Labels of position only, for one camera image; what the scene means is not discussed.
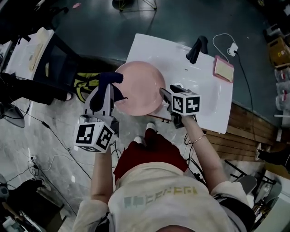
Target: white sink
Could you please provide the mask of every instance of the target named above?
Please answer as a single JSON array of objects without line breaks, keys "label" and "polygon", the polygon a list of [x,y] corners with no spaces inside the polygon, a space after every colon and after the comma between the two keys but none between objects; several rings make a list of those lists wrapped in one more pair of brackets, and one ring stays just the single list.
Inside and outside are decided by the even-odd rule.
[{"label": "white sink", "polygon": [[[181,84],[183,88],[200,94],[199,126],[224,134],[232,103],[232,83],[213,76],[214,58],[209,55],[199,53],[197,62],[191,64],[185,57],[189,50],[189,47],[178,43],[136,34],[126,62],[139,60],[154,65],[164,76],[168,91],[171,91],[171,84]],[[170,120],[166,107],[163,102],[150,115]]]}]

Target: white sneaker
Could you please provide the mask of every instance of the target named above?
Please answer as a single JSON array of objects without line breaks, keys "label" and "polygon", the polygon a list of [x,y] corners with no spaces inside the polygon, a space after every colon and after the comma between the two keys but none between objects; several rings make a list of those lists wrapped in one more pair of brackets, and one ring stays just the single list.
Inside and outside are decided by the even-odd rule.
[{"label": "white sneaker", "polygon": [[149,128],[153,129],[154,131],[157,131],[156,125],[153,122],[148,122],[147,123],[146,130],[149,129]]},{"label": "white sneaker", "polygon": [[145,141],[144,141],[144,138],[142,136],[136,136],[135,139],[134,139],[134,141],[136,143],[145,145]]},{"label": "white sneaker", "polygon": [[259,154],[260,154],[259,150],[262,150],[262,144],[261,143],[259,143],[257,148],[256,148],[255,161],[258,161],[260,159],[259,158]]}]

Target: black cable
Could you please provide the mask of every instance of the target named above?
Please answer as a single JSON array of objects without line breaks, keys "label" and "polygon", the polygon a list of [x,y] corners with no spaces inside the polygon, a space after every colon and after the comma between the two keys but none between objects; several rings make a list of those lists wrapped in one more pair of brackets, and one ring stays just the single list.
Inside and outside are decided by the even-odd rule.
[{"label": "black cable", "polygon": [[190,142],[189,142],[189,143],[186,142],[186,140],[188,139],[188,136],[189,136],[189,135],[186,133],[186,134],[185,134],[185,137],[184,137],[184,144],[185,144],[186,146],[185,146],[184,154],[182,155],[182,158],[183,158],[184,155],[185,155],[185,152],[186,152],[187,146],[190,144]]},{"label": "black cable", "polygon": [[190,146],[190,150],[189,150],[189,158],[188,159],[186,159],[185,161],[186,162],[188,162],[188,169],[190,170],[190,168],[189,168],[189,164],[190,164],[190,162],[192,162],[197,168],[198,168],[198,170],[199,170],[199,172],[201,173],[201,175],[203,176],[203,178],[204,178],[204,175],[203,175],[203,171],[202,171],[202,169],[200,168],[200,166],[195,162],[195,160],[192,158],[192,155],[193,155],[193,152],[191,153],[191,151],[193,151],[193,143],[191,143],[191,142],[186,142],[186,140],[188,139],[188,137],[189,137],[189,135],[188,134],[185,134],[185,137],[184,137],[184,144],[186,145],[186,147],[185,147],[185,149],[187,148],[187,146],[189,145],[189,144],[191,144],[191,146]]},{"label": "black cable", "polygon": [[28,160],[27,161],[27,167],[33,168],[32,170],[29,169],[29,172],[30,172],[31,175],[39,176],[39,167],[36,165],[36,163],[34,161]]},{"label": "black cable", "polygon": [[17,106],[16,106],[16,108],[19,109],[20,111],[22,111],[23,113],[25,113],[25,115],[29,115],[30,117],[32,117],[32,118],[34,118],[34,119],[40,121],[41,123],[43,123],[43,121],[41,121],[40,119],[38,119],[38,118],[36,118],[36,117],[33,117],[32,115],[30,115],[29,113],[27,113],[29,110],[27,110],[27,112],[24,112],[23,110],[21,110],[21,109],[18,108]]},{"label": "black cable", "polygon": [[7,184],[8,186],[11,186],[11,187],[13,187],[13,188],[16,188],[16,187],[14,187],[13,185],[11,185],[11,184]]},{"label": "black cable", "polygon": [[121,157],[121,155],[122,155],[122,152],[121,152],[119,149],[117,149],[116,144],[117,144],[116,140],[111,144],[111,146],[114,146],[114,147],[115,147],[115,149],[113,150],[113,152],[111,153],[111,155],[113,155],[114,152],[116,152],[116,154],[117,154],[117,158],[118,158],[118,160],[119,160],[120,157]]},{"label": "black cable", "polygon": [[42,172],[42,174],[45,176],[45,178],[48,180],[48,182],[55,188],[55,190],[57,190],[57,192],[59,193],[59,195],[61,195],[61,197],[66,201],[66,203],[68,204],[68,206],[72,209],[73,213],[75,215],[77,215],[76,212],[73,210],[72,206],[70,205],[70,203],[68,203],[68,201],[66,200],[66,198],[64,198],[64,196],[60,193],[60,191],[53,185],[53,183],[51,183],[51,181],[47,178],[47,176],[44,174],[44,172],[41,169],[39,169],[39,168],[38,168],[38,170],[40,170]]},{"label": "black cable", "polygon": [[60,141],[60,139],[58,138],[58,136],[54,133],[54,131],[50,128],[50,126],[45,123],[44,121],[41,121],[40,119],[36,118],[36,117],[33,117],[32,115],[30,115],[29,113],[26,113],[27,115],[29,115],[30,117],[38,120],[41,122],[42,125],[44,125],[46,128],[50,129],[52,131],[52,133],[54,134],[54,136],[57,138],[57,140],[60,142],[60,144],[65,148],[65,150],[68,151],[68,153],[70,154],[70,156],[73,158],[73,160],[77,163],[78,166],[80,166],[80,168],[83,170],[83,172],[85,174],[87,174],[88,178],[91,180],[91,177],[90,175],[85,171],[85,169],[83,169],[83,167],[76,161],[76,159],[74,158],[74,156],[72,155],[72,153],[70,152],[70,149],[69,148],[66,148],[66,146]]},{"label": "black cable", "polygon": [[250,99],[251,99],[251,107],[252,107],[252,128],[253,128],[253,135],[254,135],[254,140],[256,141],[256,134],[255,134],[255,129],[254,129],[254,107],[253,107],[253,99],[252,99],[252,94],[251,94],[251,90],[250,90],[250,85],[249,85],[248,79],[246,77],[244,68],[242,66],[240,55],[239,55],[239,53],[237,51],[234,51],[234,53],[237,54],[237,57],[239,59],[239,63],[240,63],[242,72],[243,72],[244,77],[245,77],[245,80],[246,80],[246,84],[248,86],[248,90],[249,90],[249,94],[250,94]]},{"label": "black cable", "polygon": [[19,109],[19,110],[21,110],[23,113],[25,113],[24,116],[21,116],[21,115],[20,115],[20,118],[12,118],[12,117],[10,117],[10,116],[5,115],[5,113],[3,113],[3,115],[4,115],[5,117],[7,117],[7,118],[12,118],[12,119],[23,119],[23,118],[28,114],[28,111],[29,111],[29,109],[30,109],[30,105],[31,105],[31,101],[29,100],[29,106],[28,106],[26,112],[24,112],[23,110],[21,110],[21,109],[19,109],[17,106],[15,106],[17,109]]},{"label": "black cable", "polygon": [[54,136],[58,139],[58,141],[60,142],[60,144],[65,148],[65,150],[68,151],[68,153],[69,153],[70,156],[73,158],[73,160],[77,163],[78,166],[80,166],[80,168],[83,170],[83,172],[84,172],[85,174],[87,174],[88,178],[90,178],[90,180],[91,180],[90,175],[89,175],[89,174],[85,171],[85,169],[83,169],[83,167],[82,167],[82,166],[81,166],[81,165],[76,161],[76,159],[73,157],[72,153],[70,152],[70,149],[69,149],[69,148],[66,148],[66,146],[63,145],[63,143],[60,141],[60,139],[57,137],[57,135],[54,133],[54,131],[49,127],[49,125],[46,124],[44,121],[42,121],[42,124],[43,124],[45,127],[49,128],[49,129],[52,131],[52,133],[53,133]]},{"label": "black cable", "polygon": [[16,177],[20,176],[20,175],[23,174],[24,172],[19,173],[17,176],[13,177],[11,180],[13,180],[13,179],[15,179]]}]

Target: bracelet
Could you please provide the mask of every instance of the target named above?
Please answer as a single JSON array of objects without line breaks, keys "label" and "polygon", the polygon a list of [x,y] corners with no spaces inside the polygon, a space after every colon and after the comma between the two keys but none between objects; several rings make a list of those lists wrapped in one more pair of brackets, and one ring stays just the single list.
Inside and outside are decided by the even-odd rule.
[{"label": "bracelet", "polygon": [[191,144],[196,143],[197,141],[201,140],[203,137],[205,136],[205,134],[203,134],[201,137],[199,137],[197,140],[193,141]]}]

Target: pink sponge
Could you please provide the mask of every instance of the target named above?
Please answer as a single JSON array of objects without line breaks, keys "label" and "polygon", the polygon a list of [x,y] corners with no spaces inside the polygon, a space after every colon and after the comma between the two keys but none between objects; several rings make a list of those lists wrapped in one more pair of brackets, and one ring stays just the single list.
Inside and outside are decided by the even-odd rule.
[{"label": "pink sponge", "polygon": [[213,75],[215,77],[218,77],[225,81],[233,83],[234,67],[227,61],[220,58],[219,56],[215,56],[214,66],[213,66]]}]

